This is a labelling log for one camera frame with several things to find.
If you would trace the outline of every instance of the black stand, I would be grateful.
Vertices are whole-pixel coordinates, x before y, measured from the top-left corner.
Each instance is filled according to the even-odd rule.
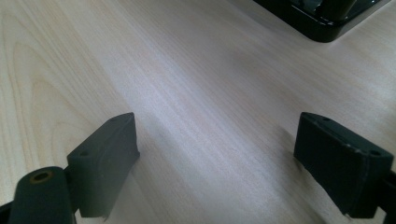
[[[294,157],[343,214],[372,218],[379,206],[384,223],[396,223],[396,174],[386,150],[331,119],[303,113]]]
[[[68,156],[68,166],[24,176],[14,201],[0,207],[0,224],[75,224],[108,217],[121,186],[139,158],[134,114],[108,120]]]
[[[331,42],[389,0],[254,0],[303,35]]]

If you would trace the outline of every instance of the hole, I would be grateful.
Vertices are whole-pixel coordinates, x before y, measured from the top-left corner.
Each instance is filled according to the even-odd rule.
[[[88,152],[87,151],[83,151],[81,153],[79,153],[80,156],[88,156]]]
[[[30,182],[32,184],[39,184],[42,182],[45,182],[47,180],[49,180],[52,177],[52,172],[51,171],[44,171],[44,172],[40,172],[36,175],[33,175],[30,178]]]
[[[374,150],[371,150],[370,154],[373,155],[373,156],[380,156],[381,155],[381,153],[379,153],[377,151],[374,151]]]

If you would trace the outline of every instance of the black base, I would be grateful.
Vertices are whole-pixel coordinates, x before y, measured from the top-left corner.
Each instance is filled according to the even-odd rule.
[[[318,0],[254,0],[308,38],[331,42],[384,6],[389,0],[358,0],[341,21],[318,15]]]

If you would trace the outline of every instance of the wood grain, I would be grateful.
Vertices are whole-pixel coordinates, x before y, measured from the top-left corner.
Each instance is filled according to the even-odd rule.
[[[108,223],[380,223],[343,217],[292,151],[308,111],[396,153],[395,10],[320,44],[252,1],[0,0],[0,203],[133,111]]]

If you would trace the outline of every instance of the black plastic part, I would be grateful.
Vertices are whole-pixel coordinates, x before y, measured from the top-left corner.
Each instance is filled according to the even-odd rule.
[[[325,117],[303,113],[295,158],[326,190],[343,214],[369,218],[393,156]]]
[[[73,208],[82,217],[108,217],[139,155],[133,113],[103,124],[67,156]]]
[[[254,0],[294,29],[318,42],[331,42],[389,0]]]
[[[47,167],[23,177],[15,191],[8,223],[75,223],[64,170]]]
[[[0,224],[7,224],[9,220],[9,214],[11,213],[11,203],[6,203],[0,206]]]
[[[396,174],[391,172],[381,183],[379,206],[387,213],[384,223],[396,223]]]

